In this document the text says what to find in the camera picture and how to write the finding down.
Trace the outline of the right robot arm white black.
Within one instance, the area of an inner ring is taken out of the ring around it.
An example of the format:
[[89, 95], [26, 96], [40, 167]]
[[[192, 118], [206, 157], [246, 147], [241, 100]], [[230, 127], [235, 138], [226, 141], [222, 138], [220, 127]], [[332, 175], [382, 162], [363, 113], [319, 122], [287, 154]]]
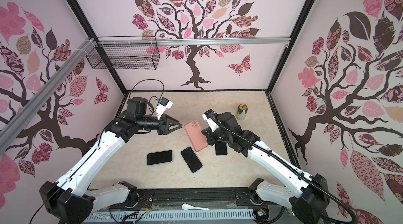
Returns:
[[313, 176], [277, 155], [255, 133], [243, 130], [230, 112], [217, 114], [209, 110], [203, 114], [203, 119], [209, 127], [202, 134], [210, 145], [227, 144], [260, 164], [283, 184], [277, 186], [263, 179], [255, 180], [249, 188], [253, 200], [285, 207], [304, 224], [319, 223], [330, 203], [324, 193], [328, 187], [323, 176]]

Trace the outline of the pink phone case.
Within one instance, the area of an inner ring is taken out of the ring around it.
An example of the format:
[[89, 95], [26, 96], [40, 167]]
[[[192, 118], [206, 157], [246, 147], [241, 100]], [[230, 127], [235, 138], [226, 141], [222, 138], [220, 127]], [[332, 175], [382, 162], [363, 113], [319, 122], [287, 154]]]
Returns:
[[202, 134], [202, 128], [197, 120], [184, 126], [194, 151], [199, 152], [208, 146], [206, 137]]

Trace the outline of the black smartphone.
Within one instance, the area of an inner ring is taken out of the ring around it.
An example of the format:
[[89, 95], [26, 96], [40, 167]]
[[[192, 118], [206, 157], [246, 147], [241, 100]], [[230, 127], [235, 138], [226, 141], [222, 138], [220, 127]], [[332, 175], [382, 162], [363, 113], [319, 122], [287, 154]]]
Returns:
[[216, 156], [228, 155], [227, 144], [224, 142], [217, 142], [215, 144], [215, 154], [216, 154]]

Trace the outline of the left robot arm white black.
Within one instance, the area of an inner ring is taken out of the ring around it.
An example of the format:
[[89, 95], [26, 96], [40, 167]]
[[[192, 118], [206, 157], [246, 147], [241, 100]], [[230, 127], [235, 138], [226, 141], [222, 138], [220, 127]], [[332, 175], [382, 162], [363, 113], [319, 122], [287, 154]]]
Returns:
[[158, 100], [153, 114], [147, 114], [150, 102], [145, 98], [131, 98], [128, 106], [103, 130], [94, 146], [81, 160], [56, 182], [46, 182], [39, 190], [43, 206], [65, 224], [81, 224], [92, 213], [115, 204], [129, 208], [137, 205], [136, 186], [119, 182], [106, 188], [89, 190], [95, 176], [109, 159], [136, 134], [156, 131], [168, 135], [182, 127], [180, 122], [165, 114], [173, 102], [165, 97]]

